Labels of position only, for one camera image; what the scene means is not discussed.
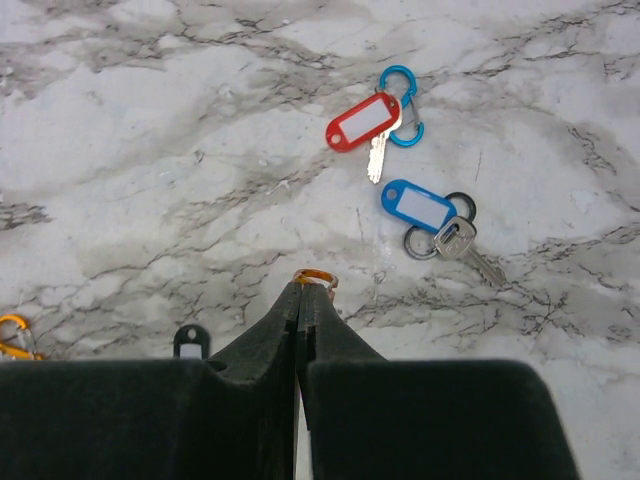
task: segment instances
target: key tag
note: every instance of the key tag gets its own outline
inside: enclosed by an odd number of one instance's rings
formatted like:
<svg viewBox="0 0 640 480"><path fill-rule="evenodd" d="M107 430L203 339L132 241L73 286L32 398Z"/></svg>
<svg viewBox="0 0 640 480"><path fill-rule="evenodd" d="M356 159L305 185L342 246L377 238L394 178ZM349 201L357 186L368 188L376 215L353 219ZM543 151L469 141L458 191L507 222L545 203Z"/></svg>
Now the key tag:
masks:
<svg viewBox="0 0 640 480"><path fill-rule="evenodd" d="M458 214L455 205L407 180L392 180L382 190L384 209L411 225L436 234Z"/></svg>
<svg viewBox="0 0 640 480"><path fill-rule="evenodd" d="M329 122L327 143L336 152L348 152L389 129L400 117L400 102L377 92Z"/></svg>
<svg viewBox="0 0 640 480"><path fill-rule="evenodd" d="M173 358L209 358L211 337L200 325L184 325L173 337Z"/></svg>

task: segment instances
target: key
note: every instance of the key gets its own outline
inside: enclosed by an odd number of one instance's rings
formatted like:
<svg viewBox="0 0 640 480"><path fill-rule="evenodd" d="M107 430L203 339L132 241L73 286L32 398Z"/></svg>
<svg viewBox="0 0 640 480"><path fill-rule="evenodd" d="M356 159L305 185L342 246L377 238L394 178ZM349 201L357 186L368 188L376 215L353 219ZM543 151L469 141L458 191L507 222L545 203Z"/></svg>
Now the key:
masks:
<svg viewBox="0 0 640 480"><path fill-rule="evenodd" d="M474 247L476 227L462 217L453 217L435 236L435 247L446 260L467 261L494 287L507 283L499 267L491 265Z"/></svg>
<svg viewBox="0 0 640 480"><path fill-rule="evenodd" d="M391 132L400 128L402 124L402 110L396 122L377 137L371 140L371 150L369 151L369 165L367 166L367 176L373 183L378 183L382 177L382 164L384 163L384 148L387 145L387 138Z"/></svg>

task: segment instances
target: orange ring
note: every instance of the orange ring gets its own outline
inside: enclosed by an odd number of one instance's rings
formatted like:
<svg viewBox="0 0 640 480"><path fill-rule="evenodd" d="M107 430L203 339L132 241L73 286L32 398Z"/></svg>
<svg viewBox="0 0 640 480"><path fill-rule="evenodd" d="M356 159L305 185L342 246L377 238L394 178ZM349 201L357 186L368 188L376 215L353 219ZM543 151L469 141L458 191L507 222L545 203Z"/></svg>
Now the orange ring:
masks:
<svg viewBox="0 0 640 480"><path fill-rule="evenodd" d="M4 323L4 322L15 322L18 324L18 327L20 327L20 330L29 329L29 324L27 323L27 320L21 317L20 315L14 315L12 313L8 315L2 315L0 317L0 323Z"/></svg>
<svg viewBox="0 0 640 480"><path fill-rule="evenodd" d="M338 287L338 277L336 277L332 273L324 272L322 270L303 268L302 270L298 270L293 274L293 281L302 284L315 283L313 280L310 280L310 278L317 278L319 280L328 282L329 286L327 287L327 290L329 291Z"/></svg>

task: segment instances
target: marble floor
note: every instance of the marble floor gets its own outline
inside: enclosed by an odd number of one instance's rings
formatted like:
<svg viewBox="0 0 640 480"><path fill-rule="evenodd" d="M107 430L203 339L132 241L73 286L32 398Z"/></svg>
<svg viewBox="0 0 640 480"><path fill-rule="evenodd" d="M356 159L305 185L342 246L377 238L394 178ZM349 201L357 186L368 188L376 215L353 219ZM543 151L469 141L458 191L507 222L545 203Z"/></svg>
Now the marble floor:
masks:
<svg viewBox="0 0 640 480"><path fill-rule="evenodd" d="M169 357L186 322L215 351L322 268L385 356L527 362L584 479L640 478L637 1L3 0L0 17L0 312L45 354ZM366 147L324 131L392 64L418 76L426 133L388 146L374 186ZM510 283L410 259L379 201L395 178L472 195Z"/></svg>

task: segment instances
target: black key ring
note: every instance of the black key ring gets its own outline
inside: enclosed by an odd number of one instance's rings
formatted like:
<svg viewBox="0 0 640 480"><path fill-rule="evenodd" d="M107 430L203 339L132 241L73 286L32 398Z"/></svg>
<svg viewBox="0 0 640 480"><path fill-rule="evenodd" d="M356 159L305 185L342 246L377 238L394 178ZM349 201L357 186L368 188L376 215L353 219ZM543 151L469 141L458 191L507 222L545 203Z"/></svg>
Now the black key ring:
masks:
<svg viewBox="0 0 640 480"><path fill-rule="evenodd" d="M467 195L464 192L453 192L444 198L446 198L447 200L453 200L454 198L459 198L464 203L466 203L467 208L469 209L469 215L467 215L466 220L469 223L473 223L473 221L476 219L476 213L477 213L476 202L473 201L473 198L471 198L469 195Z"/></svg>
<svg viewBox="0 0 640 480"><path fill-rule="evenodd" d="M471 198L469 195L467 195L464 192L453 192L444 198L446 198L447 200L453 200L454 198L458 198L462 200L464 203L467 204L467 208L469 209L469 214L466 220L470 223L475 220L476 213L477 213L476 202L474 202L473 198ZM416 227L415 225L410 227L409 230L405 232L404 239L403 239L403 246L404 246L405 252L407 252L407 255L409 255L411 258L415 260L429 260L430 258L435 257L438 254L438 250L436 249L435 245L433 245L424 253L420 253L416 251L411 246L411 237L413 237L414 233L416 233L417 231L423 231L429 235L428 232L422 230L420 227Z"/></svg>

